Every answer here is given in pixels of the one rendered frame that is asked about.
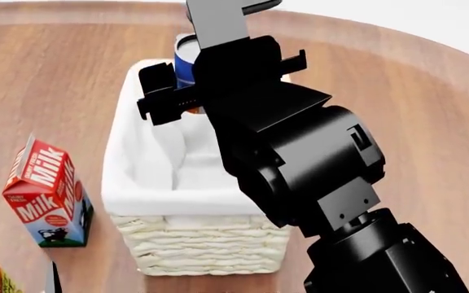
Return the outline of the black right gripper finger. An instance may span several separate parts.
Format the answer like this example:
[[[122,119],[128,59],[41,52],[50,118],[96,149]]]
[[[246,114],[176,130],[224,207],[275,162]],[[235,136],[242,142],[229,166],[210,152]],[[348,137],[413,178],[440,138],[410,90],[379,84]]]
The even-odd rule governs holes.
[[[177,87],[171,63],[157,63],[138,73],[143,97],[137,101],[142,119],[151,119],[154,126],[180,120],[183,112],[197,108],[195,87]]]
[[[291,58],[281,60],[281,75],[288,75],[307,68],[306,52],[300,50],[299,54]]]

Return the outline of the blue white soup can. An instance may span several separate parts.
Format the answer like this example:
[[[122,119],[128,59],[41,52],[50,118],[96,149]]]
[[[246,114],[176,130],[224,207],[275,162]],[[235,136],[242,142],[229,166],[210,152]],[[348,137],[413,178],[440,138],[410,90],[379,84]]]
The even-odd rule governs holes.
[[[174,43],[174,71],[177,87],[187,87],[195,84],[192,67],[200,53],[196,35],[181,33],[176,36]]]

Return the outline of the white cloth basket liner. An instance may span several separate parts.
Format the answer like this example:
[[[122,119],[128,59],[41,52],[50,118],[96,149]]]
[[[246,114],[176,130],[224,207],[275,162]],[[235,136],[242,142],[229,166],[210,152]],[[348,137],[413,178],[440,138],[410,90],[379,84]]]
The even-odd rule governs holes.
[[[102,201],[113,216],[262,216],[223,168],[215,131],[205,114],[169,124],[143,120],[137,101],[141,69],[168,59],[144,59],[126,73],[103,157]]]

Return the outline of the white woven wicker basket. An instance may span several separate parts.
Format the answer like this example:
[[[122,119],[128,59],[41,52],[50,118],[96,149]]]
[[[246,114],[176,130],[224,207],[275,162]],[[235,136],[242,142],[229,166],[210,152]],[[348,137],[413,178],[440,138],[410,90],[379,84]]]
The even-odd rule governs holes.
[[[264,216],[111,216],[149,276],[274,273],[291,229]]]

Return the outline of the red white milk carton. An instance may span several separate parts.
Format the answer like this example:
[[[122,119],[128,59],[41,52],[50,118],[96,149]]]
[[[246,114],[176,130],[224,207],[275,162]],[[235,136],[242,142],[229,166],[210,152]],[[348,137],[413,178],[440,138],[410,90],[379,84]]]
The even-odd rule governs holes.
[[[86,246],[94,209],[66,151],[29,136],[2,197],[38,246]]]

